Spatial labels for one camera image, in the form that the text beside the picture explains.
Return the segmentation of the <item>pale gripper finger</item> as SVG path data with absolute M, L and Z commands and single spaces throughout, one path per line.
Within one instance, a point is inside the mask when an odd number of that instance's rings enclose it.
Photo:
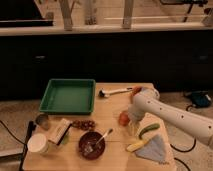
M 130 122 L 129 123 L 129 134 L 135 136 L 140 128 L 139 122 Z

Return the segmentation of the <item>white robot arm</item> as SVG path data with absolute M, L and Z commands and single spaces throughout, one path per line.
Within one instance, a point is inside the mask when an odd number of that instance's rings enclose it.
M 134 88 L 130 96 L 131 105 L 128 108 L 129 119 L 137 123 L 146 113 L 154 114 L 213 149 L 213 119 L 167 105 L 159 98 L 160 94 L 154 88 Z

